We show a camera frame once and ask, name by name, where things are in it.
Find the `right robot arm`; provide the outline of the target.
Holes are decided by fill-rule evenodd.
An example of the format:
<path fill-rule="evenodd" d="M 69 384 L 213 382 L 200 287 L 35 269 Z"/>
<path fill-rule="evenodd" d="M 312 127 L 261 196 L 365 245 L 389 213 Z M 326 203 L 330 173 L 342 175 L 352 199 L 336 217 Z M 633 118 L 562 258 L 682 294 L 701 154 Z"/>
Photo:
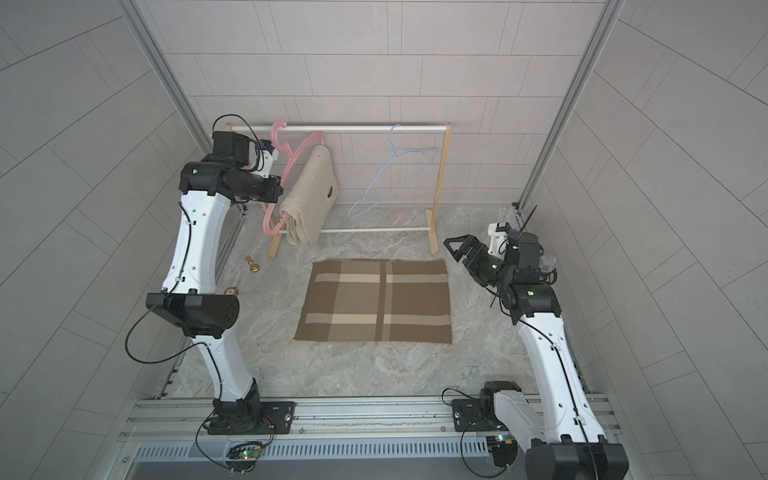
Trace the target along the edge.
<path fill-rule="evenodd" d="M 482 419 L 509 431 L 530 479 L 624 478 L 629 471 L 625 448 L 606 437 L 571 356 L 553 289 L 555 258 L 545 254 L 536 235 L 507 224 L 491 225 L 490 239 L 485 245 L 463 235 L 445 239 L 444 245 L 518 327 L 542 411 L 536 413 L 512 383 L 488 382 L 480 394 Z"/>

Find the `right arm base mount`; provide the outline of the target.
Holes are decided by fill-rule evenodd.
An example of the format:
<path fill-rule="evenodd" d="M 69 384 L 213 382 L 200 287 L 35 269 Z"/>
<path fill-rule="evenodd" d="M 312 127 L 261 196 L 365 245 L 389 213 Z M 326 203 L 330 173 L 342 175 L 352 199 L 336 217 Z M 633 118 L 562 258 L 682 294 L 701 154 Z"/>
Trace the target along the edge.
<path fill-rule="evenodd" d="M 454 430 L 462 432 L 496 432 L 501 426 L 481 412 L 478 400 L 454 398 L 449 402 L 453 414 Z"/>

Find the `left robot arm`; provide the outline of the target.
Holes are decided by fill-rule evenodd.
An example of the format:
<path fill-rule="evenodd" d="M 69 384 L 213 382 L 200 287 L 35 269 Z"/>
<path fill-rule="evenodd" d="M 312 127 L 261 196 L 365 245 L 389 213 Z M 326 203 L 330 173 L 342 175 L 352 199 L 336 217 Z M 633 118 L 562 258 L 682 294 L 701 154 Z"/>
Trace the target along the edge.
<path fill-rule="evenodd" d="M 235 204 L 276 202 L 281 180 L 217 162 L 208 156 L 180 173 L 181 219 L 174 256 L 161 289 L 146 297 L 150 312 L 179 328 L 200 351 L 213 384 L 213 412 L 203 427 L 210 435 L 274 434 L 258 385 L 245 366 L 234 325 L 234 295 L 217 291 L 216 263 L 227 213 Z"/>

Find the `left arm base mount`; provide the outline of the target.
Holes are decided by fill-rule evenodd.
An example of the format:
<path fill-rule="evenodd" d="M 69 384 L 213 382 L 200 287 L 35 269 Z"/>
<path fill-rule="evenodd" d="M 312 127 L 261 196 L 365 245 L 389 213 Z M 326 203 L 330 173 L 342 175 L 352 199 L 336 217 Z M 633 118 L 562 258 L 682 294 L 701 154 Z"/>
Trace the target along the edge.
<path fill-rule="evenodd" d="M 295 402 L 277 401 L 252 405 L 245 401 L 213 402 L 214 410 L 203 428 L 209 435 L 288 434 Z"/>

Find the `brown plaid scarf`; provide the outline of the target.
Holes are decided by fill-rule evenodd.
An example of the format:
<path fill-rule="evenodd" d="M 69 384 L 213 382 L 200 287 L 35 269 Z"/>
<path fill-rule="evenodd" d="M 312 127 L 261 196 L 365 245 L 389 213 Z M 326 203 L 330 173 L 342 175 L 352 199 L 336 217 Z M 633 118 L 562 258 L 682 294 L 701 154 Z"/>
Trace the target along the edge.
<path fill-rule="evenodd" d="M 315 262 L 294 338 L 450 344 L 451 302 L 445 262 Z"/>

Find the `pink plastic hanger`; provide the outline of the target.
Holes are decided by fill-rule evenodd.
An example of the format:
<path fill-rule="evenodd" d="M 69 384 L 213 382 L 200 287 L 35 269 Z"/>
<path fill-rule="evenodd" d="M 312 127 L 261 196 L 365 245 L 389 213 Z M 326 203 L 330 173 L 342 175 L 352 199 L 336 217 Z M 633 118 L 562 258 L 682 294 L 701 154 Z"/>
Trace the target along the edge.
<path fill-rule="evenodd" d="M 276 147 L 276 149 L 280 153 L 285 153 L 288 157 L 288 163 L 286 164 L 285 168 L 283 169 L 282 175 L 281 175 L 281 181 L 280 185 L 284 184 L 284 181 L 287 179 L 292 167 L 295 165 L 298 157 L 304 152 L 304 150 L 314 141 L 318 140 L 321 145 L 325 145 L 325 134 L 321 131 L 315 131 L 312 134 L 310 134 L 299 146 L 298 150 L 294 152 L 290 145 L 288 143 L 281 143 L 278 139 L 279 130 L 286 128 L 287 122 L 284 120 L 278 120 L 276 121 L 271 128 L 271 141 L 273 145 Z M 264 232 L 269 236 L 275 236 L 280 232 L 280 229 L 285 225 L 286 223 L 286 216 L 283 216 L 279 221 L 273 220 L 273 213 L 275 210 L 275 205 L 270 204 L 266 211 L 265 211 L 265 217 L 263 220 L 263 230 Z"/>

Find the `cream fuzzy scarf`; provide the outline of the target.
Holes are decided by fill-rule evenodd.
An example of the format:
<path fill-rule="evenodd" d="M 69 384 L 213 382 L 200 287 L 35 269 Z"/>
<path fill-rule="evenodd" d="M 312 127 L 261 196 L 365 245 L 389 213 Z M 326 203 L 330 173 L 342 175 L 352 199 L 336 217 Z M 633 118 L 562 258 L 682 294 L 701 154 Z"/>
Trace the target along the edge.
<path fill-rule="evenodd" d="M 287 241 L 291 245 L 315 246 L 338 194 L 330 150 L 315 145 L 298 180 L 280 205 Z"/>

